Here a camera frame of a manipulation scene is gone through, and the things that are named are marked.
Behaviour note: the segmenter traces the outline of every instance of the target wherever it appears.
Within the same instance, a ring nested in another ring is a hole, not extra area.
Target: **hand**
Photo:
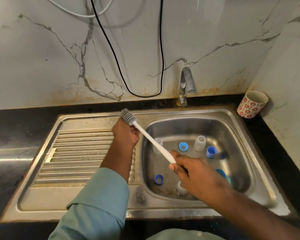
[[[183,187],[208,206],[217,210],[226,201],[225,198],[235,192],[231,185],[203,158],[192,158],[170,151],[177,164],[169,168],[179,177]]]
[[[130,127],[122,118],[119,118],[112,127],[112,133],[116,141],[124,143],[126,146],[135,147],[139,141],[140,131],[134,126]]]

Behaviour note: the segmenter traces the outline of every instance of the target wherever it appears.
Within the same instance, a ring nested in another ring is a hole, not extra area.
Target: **cleaning brush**
[[[130,113],[130,111],[126,108],[124,108],[121,111],[121,118],[130,126],[134,125],[147,139],[164,155],[164,157],[170,162],[170,163],[176,163],[176,160],[174,160],[171,153],[169,153],[162,145],[157,143],[138,123],[137,118]]]

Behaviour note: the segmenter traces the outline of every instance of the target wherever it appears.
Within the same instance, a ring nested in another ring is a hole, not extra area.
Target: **white mug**
[[[244,118],[253,118],[260,112],[269,98],[259,91],[248,91],[237,108],[237,112]]]

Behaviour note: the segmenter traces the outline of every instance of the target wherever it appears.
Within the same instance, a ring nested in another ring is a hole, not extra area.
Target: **black countertop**
[[[189,106],[208,106],[208,105],[233,105],[238,106],[243,94],[239,95],[220,95],[187,98]],[[143,109],[167,109],[175,108],[176,99],[159,99],[147,101],[133,101],[105,104],[83,104],[70,106],[0,110],[0,139],[6,138],[5,125],[12,121],[16,126],[20,124],[36,125],[41,128],[34,130],[34,127],[27,126],[24,130],[16,129],[18,137],[22,138],[21,143],[31,142],[34,153],[37,147],[41,145],[45,136],[54,125],[58,115],[77,114],[77,113],[98,113],[120,111],[123,108],[129,110]],[[289,157],[287,152],[276,139],[272,131],[268,128],[263,119],[257,115],[252,119],[243,121],[248,128],[257,147],[262,153],[266,164],[270,168],[277,185],[284,191],[286,198],[291,203],[295,212],[293,217],[284,218],[284,220],[300,228],[300,171]],[[0,192],[7,192],[3,200],[0,200],[0,214],[7,204],[9,198],[16,190],[17,185],[22,179],[22,175],[17,175],[10,183],[0,184]],[[0,224],[0,239],[47,239],[49,234],[56,227],[56,222],[38,222],[38,223],[9,223]],[[145,239],[164,229],[182,228],[187,230],[201,230],[219,235],[224,239],[246,239],[240,231],[236,230],[229,222],[223,218],[203,219],[203,220],[129,220],[126,221],[123,239]]]

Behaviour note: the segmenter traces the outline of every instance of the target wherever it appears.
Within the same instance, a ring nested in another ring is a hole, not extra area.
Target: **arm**
[[[128,179],[138,131],[121,119],[100,168],[67,206],[49,240],[119,239],[129,197]]]
[[[300,239],[300,230],[281,220],[267,208],[234,190],[204,159],[170,151],[177,164],[169,166],[182,185],[255,240]]]

